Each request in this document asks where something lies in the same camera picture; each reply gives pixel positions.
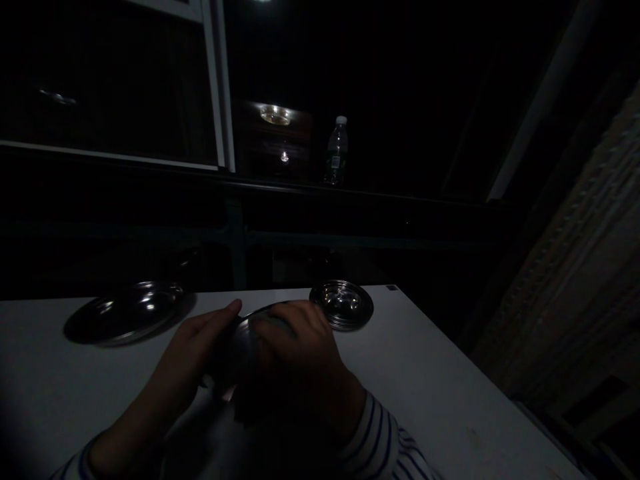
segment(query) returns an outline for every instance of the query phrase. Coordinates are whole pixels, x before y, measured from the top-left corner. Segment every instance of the hand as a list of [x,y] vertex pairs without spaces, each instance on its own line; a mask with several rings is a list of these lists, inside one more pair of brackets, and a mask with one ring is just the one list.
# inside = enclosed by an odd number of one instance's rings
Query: hand
[[265,320],[255,332],[284,366],[290,387],[308,408],[324,416],[334,431],[348,438],[365,404],[365,390],[342,362],[333,331],[322,309],[308,301],[274,305],[269,315],[285,320],[296,338]]
[[193,402],[211,348],[240,308],[242,302],[234,300],[180,325],[142,392],[92,445],[89,464],[94,475],[130,471],[164,438]]

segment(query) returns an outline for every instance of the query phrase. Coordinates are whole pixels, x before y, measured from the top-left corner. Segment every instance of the person's right hand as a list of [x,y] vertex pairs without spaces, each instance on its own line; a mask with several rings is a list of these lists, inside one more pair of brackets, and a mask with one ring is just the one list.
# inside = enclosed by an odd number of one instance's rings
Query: person's right hand
[[279,303],[269,315],[286,321],[289,332],[268,321],[253,324],[284,367],[288,395],[326,418],[335,432],[347,438],[365,404],[365,390],[342,362],[322,309],[308,301]]

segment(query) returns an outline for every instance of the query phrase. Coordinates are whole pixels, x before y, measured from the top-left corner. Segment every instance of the ceiling light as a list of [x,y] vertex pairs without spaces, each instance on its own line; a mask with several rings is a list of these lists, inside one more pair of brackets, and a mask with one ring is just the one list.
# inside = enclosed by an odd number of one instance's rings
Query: ceiling light
[[260,116],[262,120],[268,121],[274,125],[286,126],[291,122],[291,114],[288,110],[275,105],[265,105],[260,108]]

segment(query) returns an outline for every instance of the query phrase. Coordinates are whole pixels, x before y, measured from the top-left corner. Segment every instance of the plastic water bottle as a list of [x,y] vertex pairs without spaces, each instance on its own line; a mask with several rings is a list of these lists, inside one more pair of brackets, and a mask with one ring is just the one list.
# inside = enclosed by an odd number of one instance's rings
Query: plastic water bottle
[[329,138],[325,183],[339,185],[344,181],[347,150],[347,118],[340,115],[335,119],[335,130]]

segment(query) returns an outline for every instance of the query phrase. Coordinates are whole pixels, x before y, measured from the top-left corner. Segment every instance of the white table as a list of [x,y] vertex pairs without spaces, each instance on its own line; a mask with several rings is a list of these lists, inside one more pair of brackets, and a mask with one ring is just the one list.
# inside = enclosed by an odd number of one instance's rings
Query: white table
[[[345,364],[413,434],[448,479],[584,477],[400,290],[365,287],[375,312],[364,328],[336,333]],[[191,314],[243,300],[241,315],[308,289],[200,293]],[[149,378],[175,329],[137,345],[102,349],[68,342],[62,328],[89,299],[0,303],[3,435],[31,477],[43,478],[108,427]],[[207,402],[201,389],[185,418]],[[212,465],[242,430],[225,413],[211,428]]]

